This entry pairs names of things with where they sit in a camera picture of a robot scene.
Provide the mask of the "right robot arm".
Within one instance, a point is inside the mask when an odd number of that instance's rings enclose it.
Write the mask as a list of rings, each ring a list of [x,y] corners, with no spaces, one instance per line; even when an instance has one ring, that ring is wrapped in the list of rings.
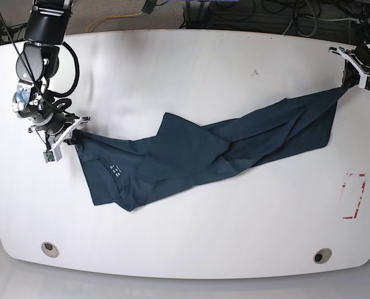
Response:
[[[47,163],[58,162],[62,143],[74,144],[72,133],[82,123],[89,121],[67,110],[69,98],[80,77],[78,57],[73,48],[64,42],[66,29],[72,15],[73,1],[34,1],[24,34],[25,43],[18,53],[16,73],[18,83],[12,99],[14,113],[32,122],[31,133],[43,131],[43,153]],[[75,76],[66,92],[49,90],[51,78],[59,68],[59,52],[64,47],[74,61]]]

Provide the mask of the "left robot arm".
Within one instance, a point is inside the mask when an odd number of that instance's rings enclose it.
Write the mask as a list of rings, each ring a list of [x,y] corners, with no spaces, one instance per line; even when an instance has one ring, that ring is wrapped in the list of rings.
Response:
[[[330,47],[329,52],[344,59],[342,87],[357,86],[370,92],[370,1],[356,1],[356,12],[348,15],[357,19],[353,31],[358,44],[353,50]]]

